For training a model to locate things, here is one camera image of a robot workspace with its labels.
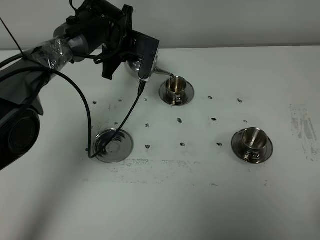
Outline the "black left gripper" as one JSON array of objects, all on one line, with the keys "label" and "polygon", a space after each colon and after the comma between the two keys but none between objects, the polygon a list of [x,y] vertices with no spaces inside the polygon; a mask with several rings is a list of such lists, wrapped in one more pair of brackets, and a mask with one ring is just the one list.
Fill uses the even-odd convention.
[{"label": "black left gripper", "polygon": [[118,67],[129,58],[125,47],[133,30],[134,8],[125,4],[119,9],[106,0],[85,0],[74,12],[75,32],[82,40],[74,48],[74,60],[102,63],[101,76],[112,80]]}]

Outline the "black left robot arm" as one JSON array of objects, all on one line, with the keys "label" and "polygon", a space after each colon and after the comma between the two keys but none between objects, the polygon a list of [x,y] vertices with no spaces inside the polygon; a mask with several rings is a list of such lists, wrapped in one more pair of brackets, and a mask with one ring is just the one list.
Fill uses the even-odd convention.
[{"label": "black left robot arm", "polygon": [[0,166],[6,168],[36,143],[41,89],[68,63],[91,59],[111,79],[130,43],[133,8],[86,0],[59,26],[51,40],[0,64]]}]

